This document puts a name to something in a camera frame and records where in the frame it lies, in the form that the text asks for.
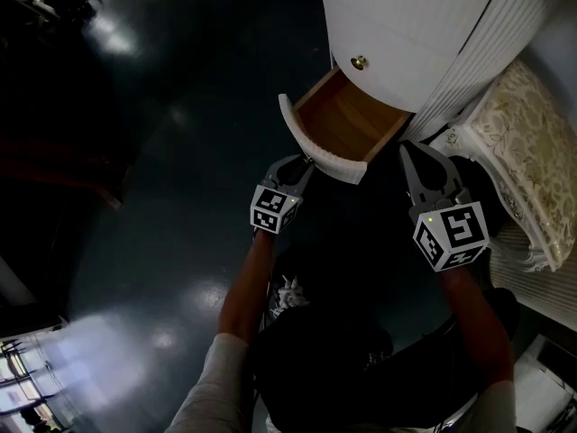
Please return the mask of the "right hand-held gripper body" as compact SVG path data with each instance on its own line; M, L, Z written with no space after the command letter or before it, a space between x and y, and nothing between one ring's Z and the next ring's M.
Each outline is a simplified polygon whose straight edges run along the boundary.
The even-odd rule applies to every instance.
M412 239L433 271L472 263L488 247L490 237L481 203L472 199L467 188L448 197L420 191L412 198Z

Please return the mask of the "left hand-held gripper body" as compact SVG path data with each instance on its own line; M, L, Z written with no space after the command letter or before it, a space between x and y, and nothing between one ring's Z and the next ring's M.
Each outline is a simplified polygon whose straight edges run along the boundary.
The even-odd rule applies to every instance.
M254 228L278 235L294 219L301 198L257 185L250 209L250 224Z

